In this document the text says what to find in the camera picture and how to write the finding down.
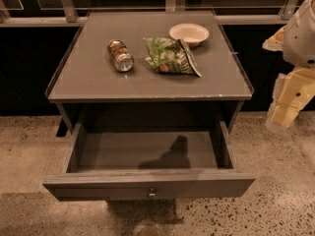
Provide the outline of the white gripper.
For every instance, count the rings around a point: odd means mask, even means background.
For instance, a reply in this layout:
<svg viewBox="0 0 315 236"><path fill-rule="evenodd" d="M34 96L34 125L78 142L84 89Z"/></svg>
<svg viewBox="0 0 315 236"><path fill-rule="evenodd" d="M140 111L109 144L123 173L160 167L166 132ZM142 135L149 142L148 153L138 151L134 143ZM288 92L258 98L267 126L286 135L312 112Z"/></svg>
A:
<svg viewBox="0 0 315 236"><path fill-rule="evenodd" d="M262 48L282 51L285 27L266 39ZM267 113L266 127L271 131L288 128L299 112L315 96L315 68L295 66L289 74L279 74L276 79L273 102Z"/></svg>

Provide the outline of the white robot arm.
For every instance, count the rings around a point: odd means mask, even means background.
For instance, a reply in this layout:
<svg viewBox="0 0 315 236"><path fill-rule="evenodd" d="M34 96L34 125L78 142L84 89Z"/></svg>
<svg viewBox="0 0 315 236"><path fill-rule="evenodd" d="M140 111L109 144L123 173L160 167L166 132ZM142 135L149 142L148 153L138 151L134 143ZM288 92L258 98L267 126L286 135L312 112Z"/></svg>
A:
<svg viewBox="0 0 315 236"><path fill-rule="evenodd" d="M287 75L279 73L267 114L266 127L280 131L288 128L315 96L315 0L305 0L262 47L281 51L285 62L294 66Z"/></svg>

